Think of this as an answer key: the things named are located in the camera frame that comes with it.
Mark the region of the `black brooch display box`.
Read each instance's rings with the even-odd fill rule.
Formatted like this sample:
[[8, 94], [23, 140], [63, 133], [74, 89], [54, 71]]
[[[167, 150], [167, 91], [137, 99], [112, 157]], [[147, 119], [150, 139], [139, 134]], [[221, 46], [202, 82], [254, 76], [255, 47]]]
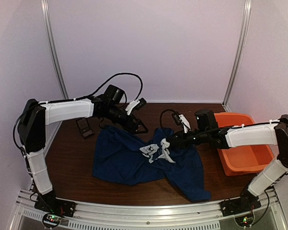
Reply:
[[83, 139], [93, 136], [95, 133], [89, 125], [87, 118], [79, 118], [76, 120], [76, 124], [80, 135]]

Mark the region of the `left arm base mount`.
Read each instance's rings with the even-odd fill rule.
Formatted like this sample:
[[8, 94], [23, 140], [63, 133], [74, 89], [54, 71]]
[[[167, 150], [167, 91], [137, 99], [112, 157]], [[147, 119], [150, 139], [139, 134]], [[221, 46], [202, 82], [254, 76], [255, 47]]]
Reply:
[[55, 204], [53, 206], [46, 205], [40, 199], [38, 199], [34, 204], [35, 209], [42, 210], [47, 213], [53, 213], [63, 217], [73, 217], [75, 207], [76, 207], [75, 202], [60, 199], [56, 199]]

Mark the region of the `starry night round brooch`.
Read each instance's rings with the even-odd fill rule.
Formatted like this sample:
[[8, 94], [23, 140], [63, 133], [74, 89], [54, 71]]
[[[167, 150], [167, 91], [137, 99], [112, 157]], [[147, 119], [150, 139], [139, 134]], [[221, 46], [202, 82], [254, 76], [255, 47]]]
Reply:
[[165, 138], [161, 140], [160, 145], [163, 150], [170, 147], [170, 143]]

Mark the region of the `navy white clothing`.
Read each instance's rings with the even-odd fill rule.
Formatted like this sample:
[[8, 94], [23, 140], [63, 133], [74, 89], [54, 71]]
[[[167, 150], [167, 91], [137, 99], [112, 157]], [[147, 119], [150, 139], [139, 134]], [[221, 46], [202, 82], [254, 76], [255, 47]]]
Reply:
[[211, 199], [204, 188], [204, 167], [197, 149], [161, 148], [161, 140], [173, 133], [171, 128], [157, 128], [145, 142], [114, 126], [104, 128], [96, 141], [92, 175], [125, 185], [166, 178], [191, 202]]

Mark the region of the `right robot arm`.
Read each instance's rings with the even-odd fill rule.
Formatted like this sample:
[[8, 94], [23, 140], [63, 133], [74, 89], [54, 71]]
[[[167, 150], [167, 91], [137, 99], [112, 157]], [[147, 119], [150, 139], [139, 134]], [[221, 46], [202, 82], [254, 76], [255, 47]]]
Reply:
[[288, 174], [288, 115], [277, 120], [239, 126], [219, 127], [216, 114], [202, 109], [195, 112], [197, 128], [176, 132], [166, 141], [171, 148], [186, 148], [189, 145], [210, 143], [221, 150], [242, 146], [276, 145], [279, 154], [254, 177], [242, 190], [237, 208], [247, 211], [267, 188]]

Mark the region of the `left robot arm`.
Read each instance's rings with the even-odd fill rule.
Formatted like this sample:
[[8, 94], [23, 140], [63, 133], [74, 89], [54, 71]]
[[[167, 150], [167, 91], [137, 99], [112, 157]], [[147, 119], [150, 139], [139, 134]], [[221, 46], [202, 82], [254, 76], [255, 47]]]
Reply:
[[13, 132], [19, 135], [21, 145], [18, 148], [36, 186], [38, 194], [36, 204], [41, 204], [49, 213], [56, 212], [60, 207], [44, 157], [46, 126], [76, 118], [97, 117], [119, 124], [131, 134], [148, 132], [142, 120], [133, 115], [133, 111], [140, 110], [146, 104], [146, 100], [135, 99], [125, 109], [122, 109], [118, 107], [118, 103], [124, 94], [122, 89], [109, 85], [99, 96], [88, 95], [50, 102], [39, 102], [35, 99], [27, 101], [23, 113], [15, 123]]

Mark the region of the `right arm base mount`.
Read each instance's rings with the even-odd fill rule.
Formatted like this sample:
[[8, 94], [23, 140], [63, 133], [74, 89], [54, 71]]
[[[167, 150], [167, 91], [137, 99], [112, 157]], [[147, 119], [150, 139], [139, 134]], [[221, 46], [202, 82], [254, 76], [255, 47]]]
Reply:
[[249, 212], [252, 209], [260, 208], [261, 203], [258, 200], [250, 201], [247, 198], [225, 199], [220, 202], [220, 208], [224, 217]]

